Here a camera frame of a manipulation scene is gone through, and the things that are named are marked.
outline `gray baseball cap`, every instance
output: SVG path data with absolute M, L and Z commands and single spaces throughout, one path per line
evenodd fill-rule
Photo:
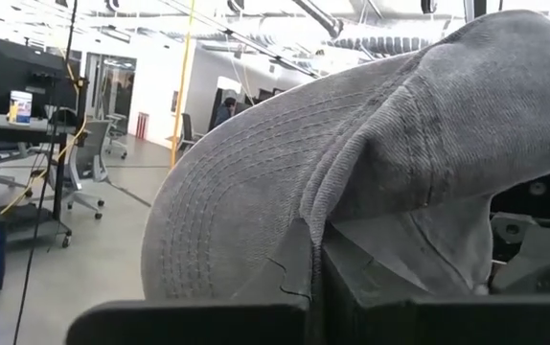
M 474 293 L 491 269 L 491 197 L 548 173 L 550 20 L 485 15 L 418 53 L 291 89 L 200 140 L 153 203 L 145 294 L 231 296 L 295 218 L 316 253 L 330 219 L 419 287 Z

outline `chair wheel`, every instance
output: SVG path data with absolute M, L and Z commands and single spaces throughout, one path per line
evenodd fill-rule
M 69 245 L 71 245 L 71 237 L 66 236 L 64 241 L 62 241 L 62 248 L 68 248 Z

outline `black monitor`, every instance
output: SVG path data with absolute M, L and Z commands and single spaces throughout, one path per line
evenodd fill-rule
M 77 64 L 71 70 L 79 76 Z M 78 97 L 70 77 L 63 57 L 0 39 L 0 107 L 4 99 L 8 107 L 15 90 L 33 95 L 34 117 L 43 117 L 45 104 L 77 109 L 78 101 L 85 103 L 85 99 Z

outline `red object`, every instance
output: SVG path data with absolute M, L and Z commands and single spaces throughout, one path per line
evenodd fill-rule
M 148 132 L 149 114 L 139 113 L 139 120 L 137 121 L 137 133 L 136 137 L 139 139 L 145 139 Z

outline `black cable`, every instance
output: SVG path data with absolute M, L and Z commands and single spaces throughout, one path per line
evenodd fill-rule
M 73 5 L 73 13 L 71 14 L 71 28 L 70 33 L 68 34 L 68 42 L 66 44 L 66 54 L 64 57 L 62 68 L 66 68 L 66 65 L 69 63 L 70 55 L 71 55 L 71 45 L 73 44 L 73 31 L 75 30 L 75 18 L 77 16 L 77 7 L 78 7 L 79 0 L 75 0 L 75 4 Z M 53 94 L 56 95 L 56 86 L 57 83 L 54 83 L 53 87 Z M 56 105 L 56 112 L 59 110 L 59 102 L 57 101 Z M 57 138 L 57 119 L 54 120 L 53 125 L 53 131 L 51 133 L 52 137 L 50 140 L 50 147 L 48 152 L 48 161 L 47 161 L 47 168 L 46 168 L 46 174 L 45 176 L 49 176 L 52 169 L 52 161 L 54 158 L 54 144 L 56 143 Z M 17 345 L 17 338 L 19 336 L 19 328 L 22 322 L 22 315 L 24 313 L 24 305 L 26 304 L 26 294 L 28 292 L 28 282 L 30 280 L 30 268 L 33 263 L 33 257 L 34 257 L 34 250 L 36 249 L 36 239 L 38 238 L 38 225 L 40 223 L 40 217 L 41 217 L 41 211 L 43 210 L 43 199 L 45 198 L 45 189 L 47 188 L 47 183 L 43 183 L 43 187 L 41 188 L 41 194 L 38 201 L 38 207 L 36 209 L 36 225 L 34 226 L 34 233 L 33 233 L 33 243 L 30 248 L 30 254 L 28 256 L 28 264 L 26 266 L 26 277 L 24 278 L 24 287 L 22 289 L 22 298 L 19 305 L 19 314 L 17 315 L 17 323 L 15 324 L 15 334 L 13 336 L 13 345 Z

